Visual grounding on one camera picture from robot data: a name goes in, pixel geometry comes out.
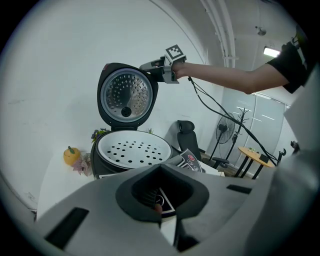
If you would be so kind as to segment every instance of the yellow pumpkin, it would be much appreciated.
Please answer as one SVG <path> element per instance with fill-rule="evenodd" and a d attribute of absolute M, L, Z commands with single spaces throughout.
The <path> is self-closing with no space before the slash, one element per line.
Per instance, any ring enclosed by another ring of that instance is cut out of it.
<path fill-rule="evenodd" d="M 68 146 L 68 149 L 63 153 L 64 162 L 69 166 L 72 166 L 79 157 L 81 157 L 81 154 L 76 147 Z"/>

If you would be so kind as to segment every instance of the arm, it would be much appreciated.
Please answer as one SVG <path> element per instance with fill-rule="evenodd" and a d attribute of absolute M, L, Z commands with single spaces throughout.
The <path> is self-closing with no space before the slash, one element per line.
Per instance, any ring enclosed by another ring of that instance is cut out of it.
<path fill-rule="evenodd" d="M 253 71 L 243 71 L 228 67 L 175 63 L 173 71 L 177 79 L 181 77 L 198 78 L 246 94 L 284 86 L 289 83 L 279 71 L 269 64 L 264 64 Z"/>

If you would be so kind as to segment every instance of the inner lid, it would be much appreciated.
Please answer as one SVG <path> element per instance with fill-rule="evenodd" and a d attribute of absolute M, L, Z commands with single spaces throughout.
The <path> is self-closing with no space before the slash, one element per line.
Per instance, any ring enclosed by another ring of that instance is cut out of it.
<path fill-rule="evenodd" d="M 114 166 L 134 169 L 168 160 L 171 146 L 161 137 L 144 131 L 120 130 L 97 142 L 99 155 Z"/>
<path fill-rule="evenodd" d="M 103 82 L 100 100 L 112 119 L 130 123 L 142 118 L 152 105 L 153 91 L 147 77 L 132 68 L 121 68 Z"/>

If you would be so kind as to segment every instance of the black sleeve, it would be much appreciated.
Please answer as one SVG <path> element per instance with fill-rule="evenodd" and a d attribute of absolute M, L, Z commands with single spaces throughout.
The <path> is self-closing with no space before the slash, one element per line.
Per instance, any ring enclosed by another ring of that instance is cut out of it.
<path fill-rule="evenodd" d="M 305 85 L 307 71 L 296 47 L 291 42 L 284 44 L 281 53 L 267 64 L 273 66 L 289 81 L 283 86 L 289 93 L 293 94 L 299 86 Z"/>

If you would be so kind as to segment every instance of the floor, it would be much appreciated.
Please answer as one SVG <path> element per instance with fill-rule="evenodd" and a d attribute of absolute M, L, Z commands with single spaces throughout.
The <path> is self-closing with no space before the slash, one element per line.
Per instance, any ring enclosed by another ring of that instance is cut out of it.
<path fill-rule="evenodd" d="M 204 153 L 201 153 L 201 157 L 202 158 L 209 158 L 210 156 L 206 155 Z M 224 176 L 226 176 L 226 177 L 233 177 L 237 172 L 237 169 L 233 168 L 232 166 L 227 166 L 226 168 L 223 168 L 222 166 L 219 165 L 217 170 L 219 172 L 224 172 Z M 244 176 L 244 178 L 245 179 L 251 179 L 252 177 L 250 175 L 246 174 Z"/>

